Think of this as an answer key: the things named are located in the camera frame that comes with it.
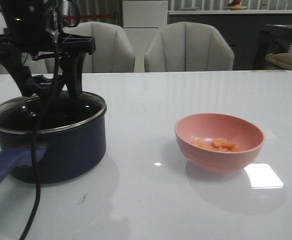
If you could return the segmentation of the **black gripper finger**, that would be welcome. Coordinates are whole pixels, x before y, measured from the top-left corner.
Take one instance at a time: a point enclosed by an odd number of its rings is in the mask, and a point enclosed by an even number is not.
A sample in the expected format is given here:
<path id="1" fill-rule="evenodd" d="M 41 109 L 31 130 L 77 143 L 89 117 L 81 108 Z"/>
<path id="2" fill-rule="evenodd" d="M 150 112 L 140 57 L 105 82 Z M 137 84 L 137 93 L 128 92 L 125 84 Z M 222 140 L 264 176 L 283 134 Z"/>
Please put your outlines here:
<path id="1" fill-rule="evenodd" d="M 82 93 L 82 71 L 86 53 L 71 52 L 60 59 L 62 76 L 69 96 L 77 99 Z"/>
<path id="2" fill-rule="evenodd" d="M 23 97 L 30 97 L 34 94 L 34 91 L 25 83 L 27 79 L 31 78 L 31 73 L 29 67 L 24 66 L 21 61 L 21 52 L 0 51 L 0 64 L 10 74 Z"/>

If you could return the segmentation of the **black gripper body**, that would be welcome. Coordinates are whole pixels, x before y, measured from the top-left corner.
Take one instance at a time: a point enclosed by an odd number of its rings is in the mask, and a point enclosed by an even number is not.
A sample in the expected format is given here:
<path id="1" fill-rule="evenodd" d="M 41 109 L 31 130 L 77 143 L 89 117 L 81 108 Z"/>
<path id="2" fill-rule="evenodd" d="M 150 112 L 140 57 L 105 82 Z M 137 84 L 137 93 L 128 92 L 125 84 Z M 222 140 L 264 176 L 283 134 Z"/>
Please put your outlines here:
<path id="1" fill-rule="evenodd" d="M 57 43 L 60 53 L 88 53 L 96 50 L 89 36 L 65 33 L 59 0 L 0 0 L 0 13 L 8 33 L 0 34 L 0 51 L 37 54 L 53 52 Z"/>

